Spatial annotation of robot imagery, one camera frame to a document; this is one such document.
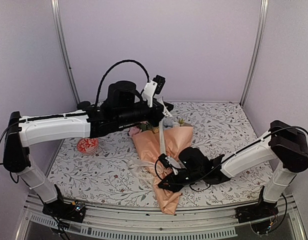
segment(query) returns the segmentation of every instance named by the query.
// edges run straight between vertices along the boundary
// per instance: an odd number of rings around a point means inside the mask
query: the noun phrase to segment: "wall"
[[[74,107],[50,1],[0,0],[0,135],[13,111],[40,116]],[[55,147],[56,142],[49,142],[31,148],[43,170]],[[0,166],[0,240],[15,238],[27,193]]]
[[[308,0],[269,1],[244,109],[257,134],[276,119],[308,130]],[[296,177],[291,190],[308,237],[308,169]]]
[[[81,100],[95,101],[105,71],[123,59],[140,61],[162,95],[174,101],[238,102],[247,77],[261,1],[62,0],[71,67]],[[115,68],[104,82],[127,79],[141,90],[142,70]]]

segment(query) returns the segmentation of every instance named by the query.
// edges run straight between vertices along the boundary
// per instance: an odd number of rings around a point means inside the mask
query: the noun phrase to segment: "black and white robotic arm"
[[[79,110],[47,116],[21,116],[13,112],[5,139],[3,166],[16,173],[44,203],[43,212],[58,219],[82,222],[84,204],[65,203],[61,191],[36,166],[30,146],[67,138],[98,138],[122,131],[147,121],[158,126],[173,105],[154,98],[159,94],[165,78],[149,80],[140,94],[130,81],[118,81],[108,87],[107,99],[98,107],[81,102]]]
[[[158,186],[178,192],[184,185],[205,181],[217,185],[229,181],[241,172],[266,161],[278,160],[279,164],[269,183],[265,185],[257,204],[238,207],[239,222],[249,222],[278,213],[276,208],[280,195],[298,173],[308,168],[307,138],[301,127],[289,126],[279,120],[270,124],[270,129],[261,137],[238,151],[208,159],[198,148],[188,147],[178,156],[185,168],[171,172]],[[166,155],[160,161],[166,168],[174,168]]]

